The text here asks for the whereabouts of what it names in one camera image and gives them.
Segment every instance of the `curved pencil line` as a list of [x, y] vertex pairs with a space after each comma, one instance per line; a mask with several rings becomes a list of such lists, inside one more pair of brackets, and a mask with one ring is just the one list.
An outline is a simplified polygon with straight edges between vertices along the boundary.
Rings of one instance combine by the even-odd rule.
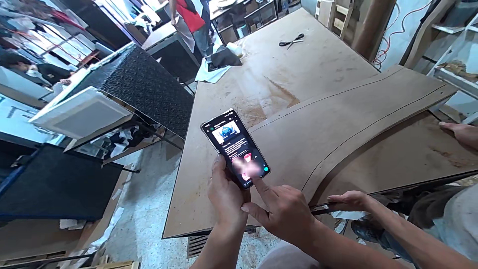
[[[312, 102], [312, 103], [310, 103], [310, 104], [307, 104], [307, 105], [305, 105], [305, 106], [303, 106], [303, 107], [301, 107], [301, 108], [299, 108], [299, 109], [302, 109], [302, 108], [304, 108], [304, 107], [306, 107], [306, 106], [308, 106], [308, 105], [311, 105], [311, 104], [313, 104], [313, 103], [322, 101], [322, 100], [327, 99], [327, 98], [329, 98], [329, 97], [336, 96], [336, 95], [339, 95], [339, 94], [344, 93], [344, 92], [348, 92], [349, 90], [353, 90], [353, 89], [357, 89], [357, 88], [360, 88], [360, 87], [363, 87], [363, 86], [366, 86], [366, 85], [370, 85], [370, 84], [373, 84], [373, 83], [377, 83], [377, 82], [379, 82], [379, 81], [382, 81], [382, 80], [384, 80], [384, 79], [390, 77], [391, 75], [393, 75], [393, 74], [395, 74], [395, 73], [397, 73], [397, 72], [400, 72], [400, 71], [403, 70], [404, 68], [405, 68], [405, 67], [400, 68], [399, 70], [395, 71], [394, 73], [391, 73], [389, 76], [384, 77], [384, 78], [382, 78], [382, 79], [379, 79], [379, 80], [377, 80], [377, 81], [370, 82], [370, 83], [367, 83], [367, 84], [364, 84], [364, 85], [360, 85], [360, 86], [357, 86], [357, 87], [355, 87], [355, 88], [351, 88], [351, 89], [345, 90], [345, 91], [343, 91], [343, 92], [339, 92], [339, 93], [336, 93], [336, 94], [333, 94], [333, 95], [324, 97], [324, 98], [319, 99], [319, 100], [317, 100], [317, 101], [314, 101], [314, 102]], [[278, 119], [275, 119], [275, 120], [271, 121], [270, 123], [273, 123], [273, 122], [275, 122], [275, 121], [277, 121], [277, 120], [279, 120], [279, 119], [281, 119], [281, 118], [283, 118], [283, 117], [285, 117], [285, 116], [287, 116], [287, 115], [289, 115], [289, 114], [292, 114], [292, 113], [296, 112], [296, 111], [299, 110], [299, 109], [296, 109], [296, 110], [294, 110], [294, 111], [291, 111], [290, 113], [287, 113], [286, 115], [284, 115], [284, 116], [282, 116], [282, 117], [280, 117], [280, 118], [278, 118]], [[266, 125], [268, 125], [268, 124], [270, 124], [270, 123], [264, 124], [263, 126], [257, 128], [256, 130], [252, 131], [251, 133], [253, 133], [253, 132], [255, 132], [255, 131], [261, 129], [262, 127], [264, 127], [264, 126], [266, 126]]]
[[345, 140], [344, 142], [342, 142], [338, 147], [336, 147], [332, 152], [330, 152], [322, 161], [320, 161], [320, 163], [314, 168], [314, 170], [312, 170], [312, 173], [310, 173], [309, 178], [307, 179], [307, 181], [305, 182], [305, 184], [304, 184], [304, 186], [302, 187], [301, 190], [302, 190], [302, 191], [304, 190], [305, 186], [307, 185], [307, 182], [309, 182], [310, 177], [311, 177], [312, 174], [315, 172], [315, 170], [317, 169], [317, 167], [319, 167], [319, 165], [320, 165], [323, 161], [325, 161], [325, 159], [327, 159], [333, 152], [335, 152], [340, 146], [342, 146], [342, 145], [343, 145], [345, 142], [347, 142], [349, 139], [351, 139], [351, 138], [353, 138], [354, 136], [360, 134], [361, 132], [363, 132], [363, 131], [365, 131], [367, 128], [369, 128], [370, 126], [372, 126], [372, 125], [374, 125], [375, 123], [377, 123], [377, 122], [383, 120], [384, 118], [386, 118], [386, 117], [392, 115], [393, 113], [397, 112], [398, 110], [400, 110], [400, 109], [402, 109], [402, 108], [404, 108], [404, 107], [406, 107], [406, 106], [409, 106], [409, 105], [411, 105], [411, 104], [413, 104], [413, 103], [415, 103], [415, 102], [417, 102], [417, 101], [419, 101], [419, 100], [421, 100], [421, 99], [427, 97], [428, 95], [434, 93], [435, 91], [437, 91], [438, 89], [440, 89], [441, 87], [443, 87], [443, 86], [445, 86], [445, 85], [446, 85], [446, 84], [444, 84], [444, 85], [442, 85], [442, 86], [436, 88], [435, 90], [431, 91], [430, 93], [428, 93], [427, 95], [421, 97], [420, 99], [417, 99], [417, 100], [415, 100], [415, 101], [413, 101], [413, 102], [411, 102], [411, 103], [409, 103], [409, 104], [406, 104], [406, 105], [402, 106], [401, 108], [399, 108], [399, 109], [393, 111], [392, 113], [383, 116], [382, 118], [376, 120], [374, 123], [372, 123], [372, 124], [370, 124], [369, 126], [365, 127], [365, 128], [364, 128], [363, 130], [361, 130], [360, 132], [354, 134], [353, 136], [349, 137], [347, 140]]

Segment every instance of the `cartoon image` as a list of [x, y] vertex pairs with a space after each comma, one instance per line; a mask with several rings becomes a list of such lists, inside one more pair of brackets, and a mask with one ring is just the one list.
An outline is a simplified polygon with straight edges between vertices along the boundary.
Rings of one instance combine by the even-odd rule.
[[228, 139], [239, 133], [240, 130], [234, 121], [231, 121], [223, 125], [222, 127], [219, 127], [218, 129], [212, 131], [212, 134], [214, 135], [219, 144], [224, 143], [224, 141], [227, 141]]

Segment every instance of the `hand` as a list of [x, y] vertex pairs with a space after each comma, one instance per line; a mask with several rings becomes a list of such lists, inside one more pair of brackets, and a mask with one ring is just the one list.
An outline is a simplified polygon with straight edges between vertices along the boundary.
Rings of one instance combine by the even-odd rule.
[[174, 15], [171, 16], [171, 25], [172, 25], [172, 26], [176, 26], [176, 24], [177, 24], [176, 18], [177, 18], [177, 17], [174, 16]]
[[347, 191], [342, 195], [331, 195], [327, 197], [329, 202], [336, 202], [329, 207], [334, 210], [342, 211], [368, 211], [368, 205], [374, 200], [371, 196], [361, 191]]
[[67, 79], [67, 78], [60, 79], [60, 83], [63, 84], [63, 85], [70, 85], [70, 84], [71, 84], [71, 80], [69, 80], [69, 79]]
[[452, 131], [456, 139], [478, 150], [478, 127], [463, 123], [439, 123], [440, 127]]
[[270, 211], [252, 202], [245, 203], [241, 209], [271, 234], [291, 244], [297, 245], [307, 238], [317, 220], [310, 213], [302, 192], [288, 185], [269, 187], [260, 178], [252, 182]]
[[217, 155], [212, 165], [212, 178], [209, 180], [207, 196], [217, 214], [217, 223], [237, 229], [244, 229], [247, 214], [241, 210], [245, 202], [250, 202], [250, 192], [241, 191], [239, 187], [226, 176], [226, 161], [222, 155]]

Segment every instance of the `forearm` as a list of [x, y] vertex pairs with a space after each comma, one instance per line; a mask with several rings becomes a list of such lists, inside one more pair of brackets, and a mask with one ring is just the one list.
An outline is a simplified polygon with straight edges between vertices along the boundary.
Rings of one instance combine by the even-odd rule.
[[191, 268], [235, 268], [246, 222], [247, 215], [235, 225], [216, 224], [209, 234], [201, 254]]
[[171, 11], [171, 20], [176, 16], [176, 0], [169, 0], [169, 10]]
[[318, 262], [332, 268], [404, 268], [397, 261], [337, 234], [319, 221], [314, 223], [310, 234], [294, 245]]
[[370, 197], [366, 207], [421, 268], [476, 268], [469, 259], [395, 214], [377, 200]]

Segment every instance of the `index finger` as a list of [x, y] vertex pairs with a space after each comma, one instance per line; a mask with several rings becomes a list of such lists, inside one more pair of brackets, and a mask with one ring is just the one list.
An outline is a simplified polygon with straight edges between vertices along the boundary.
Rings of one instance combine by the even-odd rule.
[[277, 198], [277, 194], [261, 178], [253, 178], [252, 183], [266, 205], [269, 206]]

